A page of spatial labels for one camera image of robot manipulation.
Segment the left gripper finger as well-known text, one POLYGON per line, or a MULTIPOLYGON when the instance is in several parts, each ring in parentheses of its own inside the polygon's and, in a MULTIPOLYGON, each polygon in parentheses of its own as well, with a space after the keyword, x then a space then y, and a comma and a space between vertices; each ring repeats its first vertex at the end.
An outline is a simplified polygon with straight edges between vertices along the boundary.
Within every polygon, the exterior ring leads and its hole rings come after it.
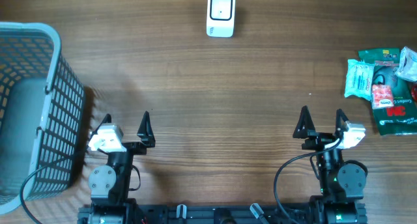
POLYGON ((107 123, 111 123, 111 115, 109 113, 107 113, 105 115, 105 117, 103 118, 103 120, 101 121, 101 123, 96 127, 95 130, 93 130, 90 134, 90 136, 96 135, 98 133, 99 128, 103 125, 103 124, 107 124, 107 123))
POLYGON ((137 131, 137 136, 147 148, 154 148, 156 146, 156 139, 153 134, 151 119, 148 111, 143 114, 141 124, 139 125, 139 129, 137 131))

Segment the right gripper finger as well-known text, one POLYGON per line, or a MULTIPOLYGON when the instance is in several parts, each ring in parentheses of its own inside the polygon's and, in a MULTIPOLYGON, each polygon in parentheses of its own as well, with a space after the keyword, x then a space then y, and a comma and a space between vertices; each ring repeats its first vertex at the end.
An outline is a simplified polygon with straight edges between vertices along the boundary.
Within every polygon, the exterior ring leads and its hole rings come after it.
POLYGON ((338 109, 336 111, 336 125, 335 125, 335 136, 341 136, 343 135, 343 132, 346 130, 346 127, 344 125, 345 122, 347 122, 349 119, 347 118, 346 114, 344 114, 342 109, 338 109))
POLYGON ((307 139, 313 136, 316 136, 316 130, 309 109, 305 105, 301 109, 299 120, 293 132, 293 138, 307 139))

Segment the red white small box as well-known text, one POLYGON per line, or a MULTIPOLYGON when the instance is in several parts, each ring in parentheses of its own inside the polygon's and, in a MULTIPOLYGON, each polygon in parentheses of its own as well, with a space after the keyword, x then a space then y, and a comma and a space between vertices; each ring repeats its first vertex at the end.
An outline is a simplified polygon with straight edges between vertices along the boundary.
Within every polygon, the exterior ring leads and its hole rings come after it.
POLYGON ((372 85, 372 108, 383 109, 394 106, 394 95, 389 85, 372 85))

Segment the teal wet wipes pack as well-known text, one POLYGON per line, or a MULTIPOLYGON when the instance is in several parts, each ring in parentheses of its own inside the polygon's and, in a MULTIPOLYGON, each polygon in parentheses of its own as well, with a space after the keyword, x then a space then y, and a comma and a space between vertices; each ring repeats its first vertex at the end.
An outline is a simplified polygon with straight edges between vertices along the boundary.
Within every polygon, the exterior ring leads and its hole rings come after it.
POLYGON ((370 101, 375 64, 369 64, 355 59, 349 59, 347 63, 348 70, 344 97, 357 96, 370 101))

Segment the green 3M cloth package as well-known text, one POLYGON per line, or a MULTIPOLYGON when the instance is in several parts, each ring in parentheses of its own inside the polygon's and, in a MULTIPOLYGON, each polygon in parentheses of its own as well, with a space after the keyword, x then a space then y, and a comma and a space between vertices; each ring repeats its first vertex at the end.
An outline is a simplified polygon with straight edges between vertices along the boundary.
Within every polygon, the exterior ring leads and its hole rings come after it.
POLYGON ((416 133, 416 104, 409 85, 395 75, 399 66, 400 49, 374 48, 358 52, 361 61, 374 64, 374 85, 387 85, 393 94, 393 106, 374 109, 373 116, 381 135, 410 135, 416 133))

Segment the white tissue pack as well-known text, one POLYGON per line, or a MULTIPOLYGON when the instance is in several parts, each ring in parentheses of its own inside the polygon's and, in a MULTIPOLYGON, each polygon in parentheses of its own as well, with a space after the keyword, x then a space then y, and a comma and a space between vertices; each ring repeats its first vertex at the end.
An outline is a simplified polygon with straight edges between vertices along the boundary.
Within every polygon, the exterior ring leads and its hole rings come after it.
POLYGON ((416 52, 405 46, 401 50, 399 66, 395 75, 406 81, 416 83, 416 62, 416 52))

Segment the green lid jar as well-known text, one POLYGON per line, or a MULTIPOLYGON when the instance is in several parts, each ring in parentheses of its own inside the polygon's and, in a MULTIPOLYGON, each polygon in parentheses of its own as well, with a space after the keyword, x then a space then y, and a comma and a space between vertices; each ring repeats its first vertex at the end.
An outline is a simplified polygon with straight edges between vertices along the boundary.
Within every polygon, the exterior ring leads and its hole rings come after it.
POLYGON ((417 102, 417 83, 414 83, 410 88, 412 99, 417 102))

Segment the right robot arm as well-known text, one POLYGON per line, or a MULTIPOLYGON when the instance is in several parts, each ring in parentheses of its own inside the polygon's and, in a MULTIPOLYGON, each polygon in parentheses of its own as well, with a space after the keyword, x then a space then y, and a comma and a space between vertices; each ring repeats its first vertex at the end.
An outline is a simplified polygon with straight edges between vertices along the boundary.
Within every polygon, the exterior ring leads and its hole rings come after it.
POLYGON ((297 217, 303 223, 366 223, 366 210, 358 201, 364 198, 368 170, 355 160, 345 161, 344 150, 365 137, 362 124, 351 123, 342 109, 336 111, 335 132, 315 129, 306 106, 302 107, 293 137, 303 139, 303 150, 311 150, 313 171, 319 180, 320 195, 310 197, 306 213, 297 217))

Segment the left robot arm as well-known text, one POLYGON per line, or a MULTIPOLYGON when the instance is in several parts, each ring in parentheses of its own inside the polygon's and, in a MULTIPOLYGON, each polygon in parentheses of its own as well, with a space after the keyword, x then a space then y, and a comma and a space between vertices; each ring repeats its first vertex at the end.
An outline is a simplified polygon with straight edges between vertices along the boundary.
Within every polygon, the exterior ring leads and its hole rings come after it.
POLYGON ((99 126, 91 133, 88 147, 108 156, 107 163, 93 169, 89 175, 91 205, 78 214, 78 223, 147 223, 144 212, 128 193, 141 186, 130 187, 132 171, 139 169, 133 164, 135 155, 146 155, 148 148, 156 146, 149 112, 144 112, 137 136, 139 141, 122 142, 123 132, 106 114, 99 126))

